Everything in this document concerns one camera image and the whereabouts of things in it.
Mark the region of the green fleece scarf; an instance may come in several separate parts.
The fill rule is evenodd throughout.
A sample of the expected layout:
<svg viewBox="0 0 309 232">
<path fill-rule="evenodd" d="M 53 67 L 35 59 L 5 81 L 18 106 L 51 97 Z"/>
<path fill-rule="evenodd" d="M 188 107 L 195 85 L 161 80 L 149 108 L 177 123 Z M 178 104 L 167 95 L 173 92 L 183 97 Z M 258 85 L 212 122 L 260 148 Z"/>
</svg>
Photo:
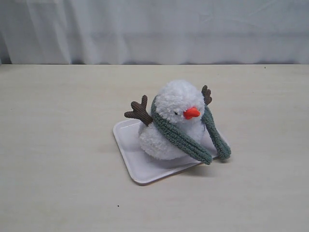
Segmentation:
<svg viewBox="0 0 309 232">
<path fill-rule="evenodd" d="M 216 129 L 212 113 L 208 108 L 208 104 L 211 102 L 212 98 L 204 93 L 203 100 L 203 113 L 201 113 L 196 107 L 192 107 L 183 113 L 183 117 L 188 121 L 194 117 L 198 117 L 199 120 L 196 122 L 196 125 L 201 125 L 203 131 L 208 132 L 217 151 L 218 157 L 222 160 L 228 159 L 231 155 L 230 147 Z M 213 158 L 207 148 L 205 148 L 197 139 L 182 130 L 180 126 L 163 118 L 158 112 L 158 104 L 159 98 L 156 96 L 151 106 L 153 125 L 163 138 L 167 140 L 168 144 L 181 150 L 191 158 L 209 165 Z"/>
</svg>

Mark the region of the white plush snowman toy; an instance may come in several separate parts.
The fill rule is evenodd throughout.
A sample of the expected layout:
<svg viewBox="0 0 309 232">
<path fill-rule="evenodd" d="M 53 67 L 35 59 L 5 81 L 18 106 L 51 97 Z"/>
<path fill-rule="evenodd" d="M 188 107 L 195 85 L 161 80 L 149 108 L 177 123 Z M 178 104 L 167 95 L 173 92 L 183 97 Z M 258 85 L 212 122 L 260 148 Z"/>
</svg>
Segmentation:
<svg viewBox="0 0 309 232">
<path fill-rule="evenodd" d="M 126 118 L 141 122 L 138 139 L 141 149 L 157 160 L 191 157 L 209 164 L 212 156 L 202 145 L 208 127 L 207 105 L 211 92 L 207 87 L 198 90 L 185 80 L 165 84 L 147 108 L 148 97 L 132 101 Z"/>
</svg>

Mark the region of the white rectangular tray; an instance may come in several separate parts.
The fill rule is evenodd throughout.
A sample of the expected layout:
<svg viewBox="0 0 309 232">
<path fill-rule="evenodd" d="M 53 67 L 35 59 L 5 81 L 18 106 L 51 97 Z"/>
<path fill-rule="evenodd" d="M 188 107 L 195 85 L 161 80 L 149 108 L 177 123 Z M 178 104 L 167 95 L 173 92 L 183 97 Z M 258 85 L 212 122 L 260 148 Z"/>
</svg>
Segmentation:
<svg viewBox="0 0 309 232">
<path fill-rule="evenodd" d="M 113 135 L 126 169 L 135 183 L 148 185 L 200 164 L 191 157 L 158 160 L 147 155 L 139 145 L 139 127 L 140 121 L 136 119 L 120 121 L 113 127 Z"/>
</svg>

